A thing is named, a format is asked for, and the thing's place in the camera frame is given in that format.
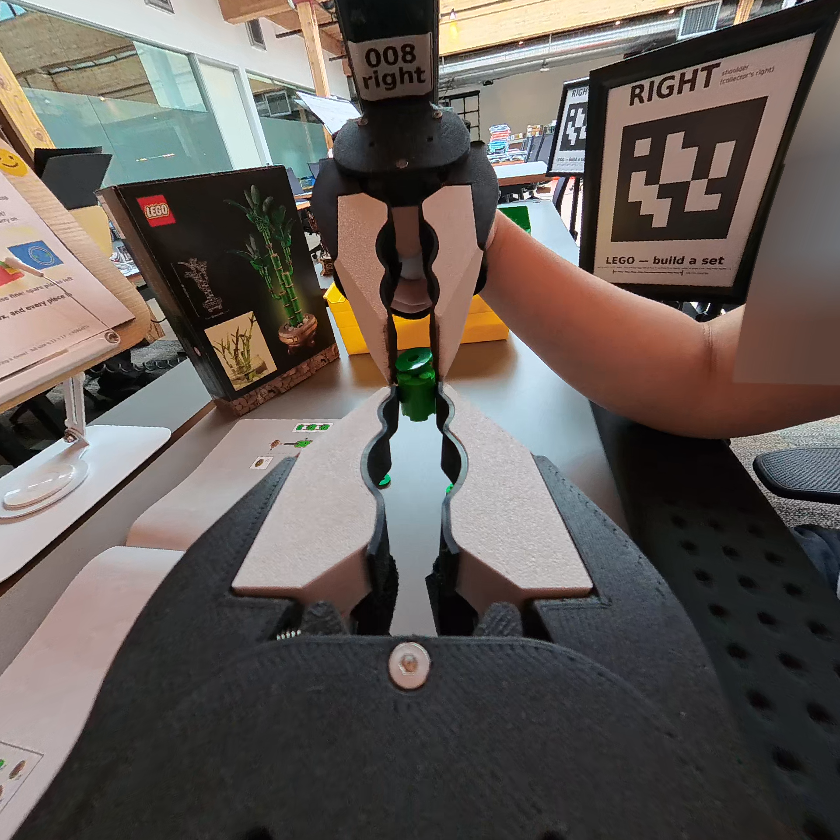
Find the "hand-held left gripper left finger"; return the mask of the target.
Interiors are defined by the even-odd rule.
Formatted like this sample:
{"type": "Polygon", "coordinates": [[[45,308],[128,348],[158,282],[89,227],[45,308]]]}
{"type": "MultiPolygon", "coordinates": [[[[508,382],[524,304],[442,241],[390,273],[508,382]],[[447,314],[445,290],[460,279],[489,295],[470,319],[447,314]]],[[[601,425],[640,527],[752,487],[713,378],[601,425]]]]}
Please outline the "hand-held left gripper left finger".
{"type": "Polygon", "coordinates": [[[332,603],[360,634],[388,633],[398,577],[380,484],[392,466],[396,387],[384,387],[309,447],[233,580],[238,595],[332,603]]]}

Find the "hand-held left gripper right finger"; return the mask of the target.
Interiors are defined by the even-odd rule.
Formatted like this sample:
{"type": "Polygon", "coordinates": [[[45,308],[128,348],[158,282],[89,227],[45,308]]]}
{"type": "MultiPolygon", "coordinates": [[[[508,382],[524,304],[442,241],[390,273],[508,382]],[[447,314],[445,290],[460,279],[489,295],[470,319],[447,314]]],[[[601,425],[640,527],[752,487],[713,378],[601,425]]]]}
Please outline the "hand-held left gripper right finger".
{"type": "Polygon", "coordinates": [[[471,635],[497,602],[578,599],[592,578],[531,452],[450,385],[437,389],[439,554],[427,577],[439,635],[471,635]]]}

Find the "person's right forearm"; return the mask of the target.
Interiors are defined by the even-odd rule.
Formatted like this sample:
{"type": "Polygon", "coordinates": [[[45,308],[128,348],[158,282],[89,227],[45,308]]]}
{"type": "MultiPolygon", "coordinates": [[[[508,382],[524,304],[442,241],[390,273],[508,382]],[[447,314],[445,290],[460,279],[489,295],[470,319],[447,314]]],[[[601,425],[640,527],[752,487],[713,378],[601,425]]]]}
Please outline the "person's right forearm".
{"type": "Polygon", "coordinates": [[[828,385],[733,381],[745,307],[709,322],[615,287],[497,212],[482,297],[565,382],[609,411],[693,438],[765,434],[839,414],[828,385]]]}

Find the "person's right hand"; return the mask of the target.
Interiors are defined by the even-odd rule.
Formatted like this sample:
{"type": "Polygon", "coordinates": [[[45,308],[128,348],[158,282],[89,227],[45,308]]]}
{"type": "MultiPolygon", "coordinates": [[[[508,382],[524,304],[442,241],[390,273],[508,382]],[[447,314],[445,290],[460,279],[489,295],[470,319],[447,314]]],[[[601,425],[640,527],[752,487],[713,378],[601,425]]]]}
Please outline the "person's right hand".
{"type": "Polygon", "coordinates": [[[397,281],[391,310],[402,318],[423,318],[434,306],[429,297],[427,279],[408,279],[402,276],[397,281]]]}

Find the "yellow plastic bin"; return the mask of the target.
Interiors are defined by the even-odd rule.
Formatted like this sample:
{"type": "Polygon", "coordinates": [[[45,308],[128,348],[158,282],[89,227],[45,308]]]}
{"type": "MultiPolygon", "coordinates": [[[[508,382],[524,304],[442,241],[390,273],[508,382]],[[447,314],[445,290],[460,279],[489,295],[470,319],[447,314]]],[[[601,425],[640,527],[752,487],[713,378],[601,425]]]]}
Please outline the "yellow plastic bin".
{"type": "MultiPolygon", "coordinates": [[[[324,293],[324,300],[341,333],[342,341],[348,354],[367,354],[369,352],[364,336],[356,321],[350,303],[333,282],[324,293]]],[[[397,336],[397,349],[409,350],[415,347],[429,346],[430,317],[406,319],[394,316],[397,336]]],[[[474,296],[470,303],[461,343],[477,343],[494,340],[506,340],[508,326],[483,301],[481,296],[474,296]]]]}

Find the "instruction poster board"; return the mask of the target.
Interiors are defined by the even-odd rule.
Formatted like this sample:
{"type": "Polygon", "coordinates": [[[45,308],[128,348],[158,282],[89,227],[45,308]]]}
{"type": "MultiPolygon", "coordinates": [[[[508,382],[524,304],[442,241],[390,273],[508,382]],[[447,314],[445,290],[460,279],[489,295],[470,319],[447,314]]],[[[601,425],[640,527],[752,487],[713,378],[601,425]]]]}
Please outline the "instruction poster board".
{"type": "Polygon", "coordinates": [[[345,123],[357,120],[359,110],[350,102],[338,98],[323,98],[306,91],[297,91],[297,97],[314,113],[331,133],[339,132],[345,123]]]}
{"type": "Polygon", "coordinates": [[[54,144],[1,58],[2,411],[132,348],[152,331],[134,284],[88,228],[108,232],[98,206],[70,212],[34,171],[54,144]]]}

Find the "pale grey table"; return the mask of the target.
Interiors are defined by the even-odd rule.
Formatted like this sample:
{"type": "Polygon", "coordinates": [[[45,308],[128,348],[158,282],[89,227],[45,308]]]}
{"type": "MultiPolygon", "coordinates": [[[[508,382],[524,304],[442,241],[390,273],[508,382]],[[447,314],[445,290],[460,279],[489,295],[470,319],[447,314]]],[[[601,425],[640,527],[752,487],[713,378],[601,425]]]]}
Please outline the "pale grey table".
{"type": "Polygon", "coordinates": [[[579,246],[550,200],[529,199],[512,203],[528,204],[533,238],[572,265],[579,265],[579,246]]]}

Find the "open instruction booklet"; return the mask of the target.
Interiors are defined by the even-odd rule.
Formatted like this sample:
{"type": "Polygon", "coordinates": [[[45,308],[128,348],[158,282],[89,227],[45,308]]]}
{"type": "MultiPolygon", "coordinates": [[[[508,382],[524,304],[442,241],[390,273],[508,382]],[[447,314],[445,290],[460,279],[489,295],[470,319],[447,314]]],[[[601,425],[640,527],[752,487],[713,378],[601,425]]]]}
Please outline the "open instruction booklet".
{"type": "Polygon", "coordinates": [[[102,681],[156,588],[195,540],[333,421],[238,421],[191,475],[93,557],[1,678],[1,838],[11,838],[67,760],[102,681]]]}

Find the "small framed marker sign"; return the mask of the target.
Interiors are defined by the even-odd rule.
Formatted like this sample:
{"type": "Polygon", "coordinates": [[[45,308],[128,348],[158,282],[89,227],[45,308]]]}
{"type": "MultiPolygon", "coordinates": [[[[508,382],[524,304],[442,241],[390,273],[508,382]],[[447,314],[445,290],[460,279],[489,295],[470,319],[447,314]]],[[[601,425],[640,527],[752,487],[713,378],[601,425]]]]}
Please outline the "small framed marker sign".
{"type": "Polygon", "coordinates": [[[547,175],[583,174],[588,97],[588,77],[567,80],[563,84],[560,108],[547,165],[547,175]]]}

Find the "white lamp base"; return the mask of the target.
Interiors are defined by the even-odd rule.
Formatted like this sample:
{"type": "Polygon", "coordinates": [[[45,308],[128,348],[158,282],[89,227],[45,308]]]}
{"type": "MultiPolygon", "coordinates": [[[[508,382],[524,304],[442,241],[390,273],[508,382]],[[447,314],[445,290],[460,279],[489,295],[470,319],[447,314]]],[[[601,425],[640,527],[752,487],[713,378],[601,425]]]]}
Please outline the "white lamp base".
{"type": "Polygon", "coordinates": [[[82,375],[63,387],[65,436],[1,479],[1,581],[103,501],[171,435],[164,427],[88,426],[82,375]]]}

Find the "black perforated panel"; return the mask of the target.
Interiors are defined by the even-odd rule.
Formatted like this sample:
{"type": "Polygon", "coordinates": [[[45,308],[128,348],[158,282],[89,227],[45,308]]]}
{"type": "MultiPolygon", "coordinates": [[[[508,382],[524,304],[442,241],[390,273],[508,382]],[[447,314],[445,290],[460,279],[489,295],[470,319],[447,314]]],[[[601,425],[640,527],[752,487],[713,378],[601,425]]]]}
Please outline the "black perforated panel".
{"type": "Polygon", "coordinates": [[[592,405],[632,537],[703,639],[752,754],[804,838],[839,838],[839,605],[720,439],[592,405]]]}

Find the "large framed marker sign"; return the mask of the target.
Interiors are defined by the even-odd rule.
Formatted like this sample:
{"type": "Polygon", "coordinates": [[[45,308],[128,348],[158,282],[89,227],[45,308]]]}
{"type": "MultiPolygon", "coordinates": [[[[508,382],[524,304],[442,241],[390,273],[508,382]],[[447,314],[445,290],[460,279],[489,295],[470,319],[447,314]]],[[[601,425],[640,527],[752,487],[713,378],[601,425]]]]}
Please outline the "large framed marker sign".
{"type": "Polygon", "coordinates": [[[820,1],[589,76],[581,268],[659,301],[743,303],[838,20],[820,1]]]}

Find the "black board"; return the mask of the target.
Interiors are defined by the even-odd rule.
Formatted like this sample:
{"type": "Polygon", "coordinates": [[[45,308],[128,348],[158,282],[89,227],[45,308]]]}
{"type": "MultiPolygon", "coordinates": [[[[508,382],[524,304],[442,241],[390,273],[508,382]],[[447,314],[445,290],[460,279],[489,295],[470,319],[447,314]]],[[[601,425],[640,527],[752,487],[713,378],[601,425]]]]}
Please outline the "black board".
{"type": "Polygon", "coordinates": [[[50,149],[36,148],[34,169],[37,177],[68,210],[98,204],[112,155],[102,147],[50,149]]]}

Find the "person's leg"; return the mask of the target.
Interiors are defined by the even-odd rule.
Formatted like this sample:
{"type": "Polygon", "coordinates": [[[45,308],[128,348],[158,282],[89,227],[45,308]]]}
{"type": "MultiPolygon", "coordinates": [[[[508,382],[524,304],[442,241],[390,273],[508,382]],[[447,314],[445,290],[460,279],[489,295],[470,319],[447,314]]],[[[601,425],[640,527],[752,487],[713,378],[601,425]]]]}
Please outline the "person's leg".
{"type": "Polygon", "coordinates": [[[793,527],[791,532],[827,585],[839,597],[839,530],[802,524],[793,527]]]}

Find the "silver ventilation duct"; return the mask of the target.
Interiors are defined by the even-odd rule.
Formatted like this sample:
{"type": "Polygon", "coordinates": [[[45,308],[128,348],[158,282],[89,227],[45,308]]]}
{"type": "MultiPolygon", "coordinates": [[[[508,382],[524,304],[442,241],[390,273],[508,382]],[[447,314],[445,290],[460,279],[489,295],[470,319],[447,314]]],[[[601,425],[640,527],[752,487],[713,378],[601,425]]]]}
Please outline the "silver ventilation duct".
{"type": "Polygon", "coordinates": [[[642,35],[615,42],[578,42],[552,43],[541,45],[539,49],[514,49],[487,56],[472,56],[463,59],[442,59],[439,75],[444,79],[483,75],[495,71],[517,67],[541,67],[544,62],[550,66],[565,61],[581,60],[601,55],[613,55],[627,52],[631,47],[638,47],[662,39],[662,34],[642,35]]]}

